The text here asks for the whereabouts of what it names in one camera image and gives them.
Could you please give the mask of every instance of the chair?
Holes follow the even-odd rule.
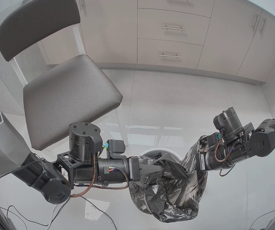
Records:
[[[32,148],[42,151],[68,136],[73,122],[92,122],[116,109],[120,134],[128,145],[122,94],[85,54],[77,24],[76,0],[30,0],[0,25],[0,52],[24,86],[24,110]],[[27,83],[15,56],[43,38],[72,26],[79,56]]]

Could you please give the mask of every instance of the metal handle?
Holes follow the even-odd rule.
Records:
[[[81,0],[79,0],[79,4],[80,4],[80,10],[83,10]]]
[[[255,24],[254,24],[254,26],[253,26],[253,30],[252,30],[253,32],[254,32],[255,26],[256,26],[256,24],[257,24],[259,14],[258,14],[258,15],[256,15],[256,17],[257,17],[257,19],[255,20]]]
[[[169,26],[162,26],[163,29],[173,29],[173,30],[180,30],[180,31],[186,31],[186,29],[183,29],[182,27],[169,27]]]
[[[265,22],[266,22],[266,18],[265,18],[265,20],[264,20],[264,24],[263,24],[262,30],[260,29],[261,35],[262,35],[262,33],[263,33],[263,30],[264,30]]]
[[[159,55],[159,56],[164,56],[164,57],[178,57],[178,58],[180,58],[181,56],[179,56],[179,55],[165,55],[164,53],[162,53],[162,55]]]

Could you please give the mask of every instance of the white paper on floor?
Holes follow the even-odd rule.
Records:
[[[99,200],[90,199],[90,198],[88,198],[88,200],[91,201],[94,205],[96,205],[98,207],[98,209],[101,209],[104,212],[106,212],[106,210],[108,209],[108,207],[110,205],[110,202],[99,201]],[[84,218],[90,219],[90,220],[98,220],[99,217],[103,214],[98,209],[96,209],[89,202],[86,202]]]

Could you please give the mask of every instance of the chair backrest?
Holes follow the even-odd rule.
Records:
[[[30,0],[0,25],[0,52],[10,61],[43,38],[78,23],[76,0]]]

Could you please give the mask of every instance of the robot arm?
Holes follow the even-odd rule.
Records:
[[[161,171],[161,166],[140,165],[138,157],[122,155],[124,141],[108,140],[103,146],[100,129],[84,122],[70,125],[70,150],[58,154],[57,161],[40,159],[28,148],[24,138],[0,111],[0,177],[13,173],[28,186],[38,190],[52,204],[68,199],[74,183],[109,184],[139,181],[140,176]],[[98,156],[103,148],[107,159]],[[68,172],[68,180],[61,169]]]
[[[230,107],[213,122],[220,132],[205,138],[209,149],[196,154],[197,170],[231,169],[236,163],[253,156],[265,157],[275,149],[275,119],[264,120],[256,129],[252,123],[242,126]]]

